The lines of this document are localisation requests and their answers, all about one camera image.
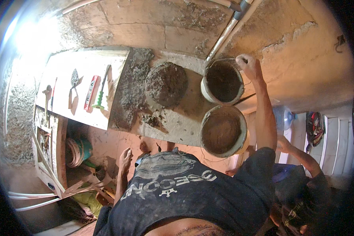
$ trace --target man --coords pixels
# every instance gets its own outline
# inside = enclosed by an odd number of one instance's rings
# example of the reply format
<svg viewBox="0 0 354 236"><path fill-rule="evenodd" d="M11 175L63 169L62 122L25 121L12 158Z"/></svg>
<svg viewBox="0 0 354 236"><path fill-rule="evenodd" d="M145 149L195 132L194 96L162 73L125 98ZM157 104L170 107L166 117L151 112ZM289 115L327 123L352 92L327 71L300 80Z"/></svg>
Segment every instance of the man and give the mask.
<svg viewBox="0 0 354 236"><path fill-rule="evenodd" d="M260 61L241 54L236 62L257 95L257 152L232 178L175 148L143 157L128 183L132 151L124 150L114 206L102 208L95 236L255 235L272 206L277 131Z"/></svg>
<svg viewBox="0 0 354 236"><path fill-rule="evenodd" d="M278 226L278 235L310 235L314 223L323 216L330 203L330 189L320 165L309 154L278 136L277 150L293 155L312 175L307 184L293 176L276 184L277 203L270 218Z"/></svg>

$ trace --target tiled floor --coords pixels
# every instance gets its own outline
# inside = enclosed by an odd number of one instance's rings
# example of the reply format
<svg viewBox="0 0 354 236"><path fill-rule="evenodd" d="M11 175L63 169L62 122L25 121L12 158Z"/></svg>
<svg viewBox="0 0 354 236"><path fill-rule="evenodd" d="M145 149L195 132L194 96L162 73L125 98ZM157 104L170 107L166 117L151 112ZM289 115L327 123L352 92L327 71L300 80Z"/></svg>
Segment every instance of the tiled floor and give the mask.
<svg viewBox="0 0 354 236"><path fill-rule="evenodd" d="M164 140L140 137L138 135L115 130L105 131L92 126L89 127L88 139L93 146L93 154L89 160L97 165L104 164L105 159L110 160L110 158L112 158L112 161L117 160L122 151L130 147L134 158L132 159L128 179L133 176L135 170L135 161L137 160L137 157L142 154L142 151L139 149L139 145L142 140L144 140L148 147L152 150L151 154L158 153L158 147L156 143L161 147L162 151L166 151L167 147L167 142ZM222 159L208 154L203 148L200 147L182 144L175 144L175 146L178 147L181 151L193 154L199 159L201 163L214 170L224 173L227 170L236 167L238 155Z"/></svg>

